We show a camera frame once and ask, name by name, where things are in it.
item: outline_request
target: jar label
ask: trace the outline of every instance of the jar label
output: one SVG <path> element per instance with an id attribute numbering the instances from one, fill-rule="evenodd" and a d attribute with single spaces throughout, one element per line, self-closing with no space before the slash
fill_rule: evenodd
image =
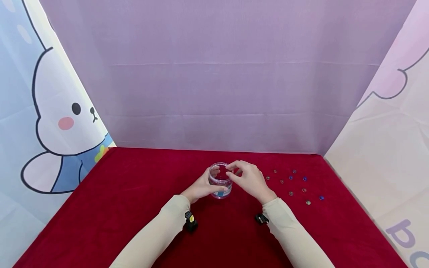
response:
<path id="1" fill-rule="evenodd" d="M 214 193 L 215 196 L 227 196 L 231 192 L 231 188 L 233 187 L 233 184 L 228 186 L 228 190 L 226 192 L 216 192 Z"/>

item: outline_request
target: purple fabric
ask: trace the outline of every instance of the purple fabric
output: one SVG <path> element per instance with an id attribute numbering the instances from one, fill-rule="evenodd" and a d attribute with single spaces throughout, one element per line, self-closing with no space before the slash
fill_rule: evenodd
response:
<path id="1" fill-rule="evenodd" d="M 118 146 L 324 154 L 415 0 L 40 0 Z"/>

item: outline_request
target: clear plastic jar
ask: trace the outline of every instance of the clear plastic jar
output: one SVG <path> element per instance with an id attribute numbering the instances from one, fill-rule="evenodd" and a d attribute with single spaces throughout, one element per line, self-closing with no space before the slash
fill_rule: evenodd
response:
<path id="1" fill-rule="evenodd" d="M 227 176 L 226 166 L 228 164 L 219 162 L 215 163 L 210 167 L 210 173 L 208 176 L 208 182 L 211 185 L 221 185 L 228 188 L 226 192 L 217 192 L 211 194 L 213 197 L 217 199 L 224 199 L 231 193 L 231 188 L 233 186 L 233 181 Z"/>

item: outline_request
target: long sleeve shirt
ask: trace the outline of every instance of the long sleeve shirt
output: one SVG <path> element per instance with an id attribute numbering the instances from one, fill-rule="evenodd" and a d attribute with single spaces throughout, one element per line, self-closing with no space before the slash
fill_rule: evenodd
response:
<path id="1" fill-rule="evenodd" d="M 159 214 L 141 229 L 116 257 L 110 268 L 151 267 L 155 260 L 182 230 L 184 214 L 190 210 L 189 200 L 173 196 Z M 334 265 L 320 246 L 298 222 L 280 198 L 263 205 L 268 227 L 295 268 L 331 268 Z"/>

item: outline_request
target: blue clothing on bunny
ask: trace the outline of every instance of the blue clothing on bunny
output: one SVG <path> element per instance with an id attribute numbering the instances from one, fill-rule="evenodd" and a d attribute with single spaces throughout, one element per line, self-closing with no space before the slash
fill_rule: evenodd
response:
<path id="1" fill-rule="evenodd" d="M 62 157 L 61 168 L 51 193 L 71 192 L 76 189 L 112 142 L 110 134 L 107 134 L 103 142 L 96 147 L 75 156 Z"/>

